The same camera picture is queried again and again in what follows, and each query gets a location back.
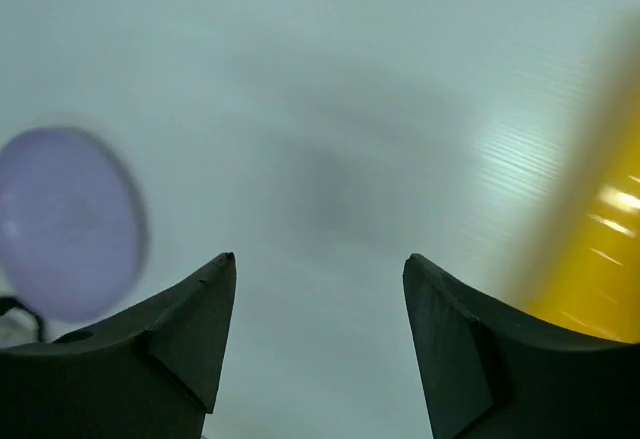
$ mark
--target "yellow plastic object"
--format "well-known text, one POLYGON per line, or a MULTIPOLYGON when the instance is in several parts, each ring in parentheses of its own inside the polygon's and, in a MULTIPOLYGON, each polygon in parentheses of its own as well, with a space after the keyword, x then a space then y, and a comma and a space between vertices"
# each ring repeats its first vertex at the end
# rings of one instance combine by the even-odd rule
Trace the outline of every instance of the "yellow plastic object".
POLYGON ((640 342, 640 87, 631 96, 631 107, 622 108, 627 117, 621 132, 589 188, 591 199, 559 242, 529 312, 578 332, 635 343, 640 342))

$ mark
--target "purple disc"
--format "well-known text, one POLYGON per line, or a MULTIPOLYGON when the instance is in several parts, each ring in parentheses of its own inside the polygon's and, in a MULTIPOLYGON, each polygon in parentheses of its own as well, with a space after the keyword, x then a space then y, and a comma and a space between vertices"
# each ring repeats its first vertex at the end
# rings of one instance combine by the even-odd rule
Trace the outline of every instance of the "purple disc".
POLYGON ((93 320, 137 277, 144 220, 124 169, 70 128, 34 129, 0 152, 0 266, 44 317, 93 320))

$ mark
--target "purple lid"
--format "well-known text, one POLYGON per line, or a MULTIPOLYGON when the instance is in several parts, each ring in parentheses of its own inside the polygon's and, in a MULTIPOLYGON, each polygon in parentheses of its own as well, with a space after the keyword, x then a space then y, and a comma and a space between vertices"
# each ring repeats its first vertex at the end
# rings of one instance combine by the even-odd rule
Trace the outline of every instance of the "purple lid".
POLYGON ((0 266, 46 318, 93 320, 133 285, 144 220, 124 169, 88 135, 34 129, 0 152, 0 266))

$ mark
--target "black wire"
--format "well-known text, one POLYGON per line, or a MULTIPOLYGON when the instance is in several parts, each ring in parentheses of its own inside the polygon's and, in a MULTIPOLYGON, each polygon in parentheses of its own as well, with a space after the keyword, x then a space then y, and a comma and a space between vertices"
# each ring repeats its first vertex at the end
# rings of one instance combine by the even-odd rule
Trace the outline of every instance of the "black wire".
POLYGON ((4 316, 13 309, 24 311, 32 316, 36 321, 36 340, 46 342, 46 324, 42 316, 25 306, 17 297, 0 296, 0 316, 4 316))

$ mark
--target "black robotic claw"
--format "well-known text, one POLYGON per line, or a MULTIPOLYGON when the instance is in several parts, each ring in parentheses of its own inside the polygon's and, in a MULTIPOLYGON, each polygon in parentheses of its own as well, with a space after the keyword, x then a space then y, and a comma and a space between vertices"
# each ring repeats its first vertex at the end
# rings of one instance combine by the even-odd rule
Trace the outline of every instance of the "black robotic claw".
POLYGON ((236 284, 222 254, 52 344, 0 350, 0 437, 198 439, 213 411, 236 284))
POLYGON ((417 254, 404 290, 434 439, 637 437, 640 345, 540 321, 417 254))

